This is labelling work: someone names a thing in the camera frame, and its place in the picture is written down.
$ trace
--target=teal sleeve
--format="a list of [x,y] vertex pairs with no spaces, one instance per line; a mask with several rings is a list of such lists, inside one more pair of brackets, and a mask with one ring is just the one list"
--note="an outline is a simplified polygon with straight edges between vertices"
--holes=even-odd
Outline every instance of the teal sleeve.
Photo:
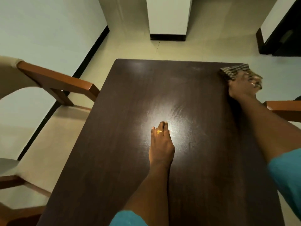
[[132,211],[118,212],[110,226],[148,226],[144,220]]
[[279,192],[301,220],[301,148],[272,159],[268,167]]

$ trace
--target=checkered cloth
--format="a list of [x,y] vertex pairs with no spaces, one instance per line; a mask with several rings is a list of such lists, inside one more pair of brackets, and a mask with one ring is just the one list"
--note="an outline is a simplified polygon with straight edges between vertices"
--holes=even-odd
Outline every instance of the checkered cloth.
[[234,80],[236,79],[237,73],[239,70],[242,70],[249,75],[249,82],[256,80],[255,87],[259,87],[262,89],[262,77],[259,76],[258,74],[254,73],[253,71],[250,70],[248,64],[241,64],[241,65],[236,65],[232,67],[224,67],[220,69],[220,74],[225,77],[226,80]]

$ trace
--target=table top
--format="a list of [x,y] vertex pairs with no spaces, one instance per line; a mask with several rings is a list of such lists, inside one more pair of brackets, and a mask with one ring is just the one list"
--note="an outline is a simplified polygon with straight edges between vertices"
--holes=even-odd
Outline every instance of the table top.
[[160,121],[175,145],[170,225],[283,226],[250,126],[217,73],[232,65],[116,60],[38,226],[108,225],[146,177]]

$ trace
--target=white wall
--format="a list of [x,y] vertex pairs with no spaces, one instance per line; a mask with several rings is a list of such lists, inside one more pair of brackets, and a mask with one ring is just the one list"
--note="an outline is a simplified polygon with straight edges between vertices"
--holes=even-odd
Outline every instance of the white wall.
[[[98,0],[1,0],[0,55],[69,76],[107,26]],[[0,157],[17,159],[55,99],[25,88],[0,100]]]
[[261,26],[263,42],[266,42],[296,0],[277,0]]
[[146,0],[150,34],[186,35],[191,0]]

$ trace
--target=floor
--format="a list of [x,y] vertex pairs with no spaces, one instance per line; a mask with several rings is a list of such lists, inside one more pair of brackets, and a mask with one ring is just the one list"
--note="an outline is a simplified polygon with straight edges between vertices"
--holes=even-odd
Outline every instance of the floor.
[[[301,95],[300,57],[272,57],[258,53],[255,33],[276,0],[194,0],[185,42],[150,40],[146,0],[99,1],[110,33],[81,76],[99,89],[114,61],[129,58],[248,63],[264,78],[263,90],[257,95],[260,101],[292,100]],[[69,98],[77,105],[93,106],[85,96],[71,93]],[[14,166],[14,162],[1,165],[0,174],[13,174]],[[47,202],[47,198],[26,187],[12,192],[0,191],[0,201],[12,208]],[[16,197],[10,196],[20,192],[25,195],[22,206],[17,206]],[[280,199],[283,211],[288,211],[286,225],[301,225],[291,215],[282,197]]]

